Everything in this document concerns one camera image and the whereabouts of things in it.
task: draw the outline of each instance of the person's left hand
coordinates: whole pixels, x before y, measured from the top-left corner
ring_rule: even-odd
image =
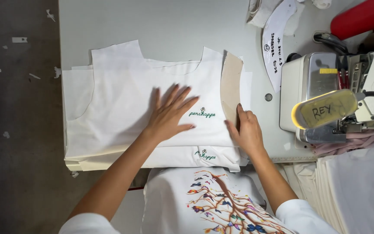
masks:
[[[175,97],[178,90],[179,85],[177,84],[174,86],[165,103],[161,105],[160,90],[156,89],[154,110],[143,133],[152,137],[157,144],[168,140],[180,132],[195,128],[192,124],[178,125],[178,122],[181,116],[199,100],[199,97],[192,98],[187,103],[181,105],[191,88],[187,87],[178,97]]]

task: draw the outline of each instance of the concrete floor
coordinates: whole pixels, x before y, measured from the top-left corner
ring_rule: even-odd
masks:
[[[47,9],[56,22],[47,18]],[[12,43],[11,37],[27,37],[28,43]],[[0,0],[0,233],[58,232],[103,173],[73,178],[64,164],[55,66],[60,67],[58,2]]]

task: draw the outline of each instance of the green embroidery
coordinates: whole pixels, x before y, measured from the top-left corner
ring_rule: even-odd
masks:
[[[211,160],[211,159],[215,159],[216,158],[215,156],[207,156],[206,153],[207,153],[207,151],[206,151],[206,149],[204,149],[202,151],[202,154],[200,154],[200,151],[197,151],[194,154],[195,155],[199,154],[199,157],[205,158],[205,160]]]
[[[200,116],[206,116],[206,118],[209,117],[209,119],[210,119],[212,116],[216,116],[216,114],[206,114],[206,113],[205,113],[205,110],[206,110],[206,109],[205,109],[204,107],[202,107],[202,108],[200,109],[201,113],[191,112],[188,116],[190,116],[190,115],[200,115]]]

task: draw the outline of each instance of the white work table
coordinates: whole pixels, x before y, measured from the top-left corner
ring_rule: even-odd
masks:
[[[295,36],[284,37],[285,57],[328,51],[312,42],[315,30],[329,30],[341,3],[320,10],[306,0]],[[294,133],[279,128],[280,93],[274,93],[263,63],[262,30],[246,24],[248,0],[59,0],[61,68],[91,64],[92,49],[139,40],[145,58],[200,60],[203,46],[243,56],[253,72],[251,110],[263,141],[277,162],[312,161],[309,149],[294,147]],[[273,99],[265,100],[267,93]]]

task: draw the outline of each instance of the hand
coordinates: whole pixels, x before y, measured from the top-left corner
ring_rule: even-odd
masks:
[[[187,87],[177,98],[175,95],[179,90],[179,85],[175,85],[169,94],[164,105],[161,105],[160,90],[157,89],[155,96],[155,106],[147,127],[143,133],[147,133],[157,144],[177,135],[180,132],[195,128],[192,124],[178,125],[178,122],[198,100],[199,97],[192,98],[187,103],[181,105],[190,92]]]
[[[238,104],[237,112],[240,120],[240,131],[236,129],[231,121],[225,120],[227,129],[233,140],[235,140],[249,156],[264,151],[262,131],[256,115],[250,110],[244,112],[241,104]]]

